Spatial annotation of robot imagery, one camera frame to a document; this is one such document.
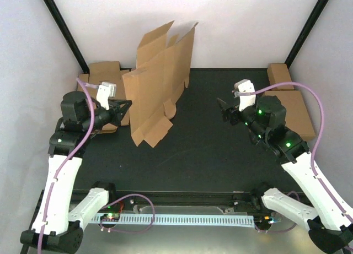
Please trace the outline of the large folded cardboard box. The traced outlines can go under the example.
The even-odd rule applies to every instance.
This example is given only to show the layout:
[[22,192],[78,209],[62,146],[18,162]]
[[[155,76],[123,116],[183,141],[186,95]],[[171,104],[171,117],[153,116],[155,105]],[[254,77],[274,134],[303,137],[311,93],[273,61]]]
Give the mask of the large folded cardboard box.
[[276,96],[286,108],[286,126],[298,133],[305,141],[316,137],[311,118],[298,90],[266,91],[263,96]]

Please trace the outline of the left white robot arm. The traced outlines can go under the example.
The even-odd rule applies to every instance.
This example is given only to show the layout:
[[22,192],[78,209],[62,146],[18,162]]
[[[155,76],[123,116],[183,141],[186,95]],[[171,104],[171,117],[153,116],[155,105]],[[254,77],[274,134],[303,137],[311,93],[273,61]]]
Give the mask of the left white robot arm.
[[113,209],[119,197],[113,183],[95,182],[88,194],[70,209],[73,185],[92,131],[108,123],[121,124],[130,100],[94,100],[72,91],[61,101],[62,117],[49,141],[49,171],[38,214],[20,242],[39,252],[76,253],[89,221],[103,207]]

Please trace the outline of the left black frame post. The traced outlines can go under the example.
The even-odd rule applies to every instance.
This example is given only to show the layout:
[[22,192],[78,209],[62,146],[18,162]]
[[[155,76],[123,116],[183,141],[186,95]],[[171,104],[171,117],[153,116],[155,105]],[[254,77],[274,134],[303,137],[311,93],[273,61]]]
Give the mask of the left black frame post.
[[63,38],[66,40],[68,47],[70,48],[72,54],[74,55],[77,63],[79,64],[82,72],[84,74],[89,74],[89,67],[76,43],[74,37],[72,36],[55,0],[43,0],[49,13],[54,19],[58,29],[60,30]]

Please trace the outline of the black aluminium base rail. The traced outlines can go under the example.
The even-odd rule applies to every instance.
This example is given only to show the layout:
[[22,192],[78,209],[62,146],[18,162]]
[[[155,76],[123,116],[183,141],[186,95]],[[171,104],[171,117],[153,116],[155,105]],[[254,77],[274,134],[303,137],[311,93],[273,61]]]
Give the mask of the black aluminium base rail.
[[252,192],[157,192],[157,191],[117,191],[116,197],[121,198],[132,194],[122,200],[124,210],[132,210],[134,206],[148,206],[146,199],[157,206],[176,207],[220,207],[233,208],[237,212],[265,212],[267,209],[260,198]]

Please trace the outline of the right black frame post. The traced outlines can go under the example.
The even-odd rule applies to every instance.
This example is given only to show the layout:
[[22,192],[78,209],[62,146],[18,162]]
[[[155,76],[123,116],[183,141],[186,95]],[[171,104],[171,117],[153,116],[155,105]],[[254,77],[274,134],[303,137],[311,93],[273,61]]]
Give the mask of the right black frame post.
[[330,0],[317,0],[310,15],[308,16],[302,30],[300,31],[295,43],[293,44],[286,60],[285,65],[289,69],[304,45],[307,37],[310,35],[324,8]]

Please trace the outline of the black frame post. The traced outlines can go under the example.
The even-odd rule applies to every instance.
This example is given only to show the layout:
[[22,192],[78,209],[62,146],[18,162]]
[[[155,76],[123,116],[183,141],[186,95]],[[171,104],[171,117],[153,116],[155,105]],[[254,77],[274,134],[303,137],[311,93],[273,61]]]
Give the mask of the black frame post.
[[286,60],[285,65],[289,69],[304,45],[307,37],[310,35],[324,8],[330,0],[317,0],[310,15],[308,16],[302,30],[300,31],[295,43],[293,44]]
[[68,47],[70,48],[72,54],[74,55],[77,63],[79,64],[82,72],[84,74],[89,74],[89,67],[76,43],[74,37],[72,36],[55,0],[43,0],[49,13],[54,19],[58,29],[60,30],[63,38],[66,40]]

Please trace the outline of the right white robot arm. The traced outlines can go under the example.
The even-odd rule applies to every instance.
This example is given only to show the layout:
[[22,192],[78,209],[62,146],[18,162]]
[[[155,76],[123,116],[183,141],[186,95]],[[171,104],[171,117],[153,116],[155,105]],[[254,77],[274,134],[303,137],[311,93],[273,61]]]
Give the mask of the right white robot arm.
[[301,203],[274,187],[263,187],[251,197],[252,208],[266,208],[305,228],[312,242],[325,253],[335,253],[352,242],[352,207],[337,193],[314,160],[301,136],[285,125],[286,108],[276,96],[259,99],[236,91],[239,105],[217,103],[224,121],[243,123],[254,144],[272,151],[281,167],[295,180],[311,205]]

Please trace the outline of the flat cardboard blank stack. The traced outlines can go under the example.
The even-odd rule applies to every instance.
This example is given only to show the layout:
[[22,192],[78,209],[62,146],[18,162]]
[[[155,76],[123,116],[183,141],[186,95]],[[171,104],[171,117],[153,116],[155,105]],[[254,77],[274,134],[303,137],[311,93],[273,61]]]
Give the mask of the flat cardboard blank stack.
[[[114,98],[110,100],[126,100],[125,88],[122,76],[129,72],[129,70],[120,70],[119,61],[105,61],[98,63],[91,63],[89,65],[89,74],[80,74],[78,77],[84,83],[93,85],[100,85],[102,82],[109,82],[116,84],[116,94]],[[97,89],[87,88],[90,96],[96,99]],[[129,111],[124,115],[121,126],[128,126],[130,123]],[[114,133],[117,130],[117,126],[112,124],[105,125],[98,133]]]

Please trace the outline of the small folded cardboard box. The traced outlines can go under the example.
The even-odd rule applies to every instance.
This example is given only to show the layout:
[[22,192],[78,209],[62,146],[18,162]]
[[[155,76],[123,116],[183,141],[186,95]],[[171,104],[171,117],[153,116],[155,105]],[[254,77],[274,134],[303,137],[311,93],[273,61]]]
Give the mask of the small folded cardboard box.
[[[271,63],[267,68],[267,74],[269,78],[270,85],[292,82],[290,73],[288,71],[287,65],[284,63]],[[272,88],[273,91],[291,91],[294,90],[293,85],[283,85],[280,87]]]

